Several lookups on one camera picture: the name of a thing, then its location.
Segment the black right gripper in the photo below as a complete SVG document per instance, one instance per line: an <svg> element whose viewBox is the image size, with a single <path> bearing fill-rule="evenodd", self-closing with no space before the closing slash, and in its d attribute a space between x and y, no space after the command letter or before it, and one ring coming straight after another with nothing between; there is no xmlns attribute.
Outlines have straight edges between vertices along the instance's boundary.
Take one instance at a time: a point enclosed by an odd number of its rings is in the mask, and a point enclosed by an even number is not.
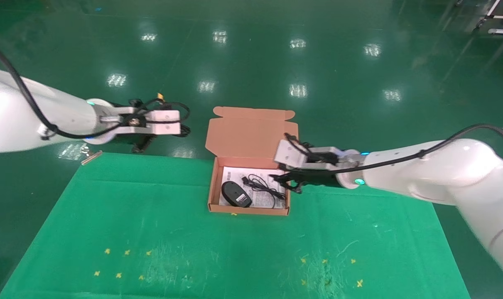
<svg viewBox="0 0 503 299"><path fill-rule="evenodd" d="M302 189L306 185L339 188L336 174L329 170L301 169L300 171L302 172L302 181L297 181L296 174L292 172L270 174L270 177L280 185L286 185L289 191L297 194L302 194Z"/></svg>

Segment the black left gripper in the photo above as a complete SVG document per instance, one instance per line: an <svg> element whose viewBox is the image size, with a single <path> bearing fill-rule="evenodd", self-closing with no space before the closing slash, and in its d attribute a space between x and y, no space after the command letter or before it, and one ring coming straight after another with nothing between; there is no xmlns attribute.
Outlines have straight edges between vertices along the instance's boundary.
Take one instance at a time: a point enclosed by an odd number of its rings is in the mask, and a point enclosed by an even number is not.
<svg viewBox="0 0 503 299"><path fill-rule="evenodd" d="M148 121L147 104L138 98L130 99L128 105L116 104L113 112L117 112L117 120L110 123L111 127L118 127L109 133L109 142L130 144L134 154L144 153L151 145L156 135Z"/></svg>

